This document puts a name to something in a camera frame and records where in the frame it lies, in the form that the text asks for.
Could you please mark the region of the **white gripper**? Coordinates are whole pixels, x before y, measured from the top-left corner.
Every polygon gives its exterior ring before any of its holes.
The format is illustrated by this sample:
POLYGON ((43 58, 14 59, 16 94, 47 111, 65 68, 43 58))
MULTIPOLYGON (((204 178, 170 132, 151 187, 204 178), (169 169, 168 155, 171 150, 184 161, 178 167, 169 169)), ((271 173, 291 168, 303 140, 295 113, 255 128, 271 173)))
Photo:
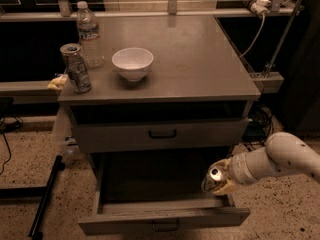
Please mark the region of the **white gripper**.
POLYGON ((227 171, 229 168, 229 175, 233 179, 226 179, 216 185, 212 193, 217 196, 227 195, 238 190, 238 185, 252 185, 258 181, 251 172, 249 162, 253 159, 254 154, 240 153, 234 155, 231 160, 222 159, 216 161, 209 167, 209 171, 227 171))

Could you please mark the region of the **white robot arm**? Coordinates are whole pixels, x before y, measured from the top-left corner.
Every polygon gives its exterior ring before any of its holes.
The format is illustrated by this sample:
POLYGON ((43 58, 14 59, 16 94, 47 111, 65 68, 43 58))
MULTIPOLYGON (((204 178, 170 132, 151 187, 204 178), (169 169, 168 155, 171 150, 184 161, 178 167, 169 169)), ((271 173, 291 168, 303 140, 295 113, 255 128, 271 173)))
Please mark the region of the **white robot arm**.
POLYGON ((262 148, 213 163, 202 182, 202 190, 222 196, 263 178, 294 174, 307 175, 320 183, 320 155, 295 135, 278 132, 262 148))

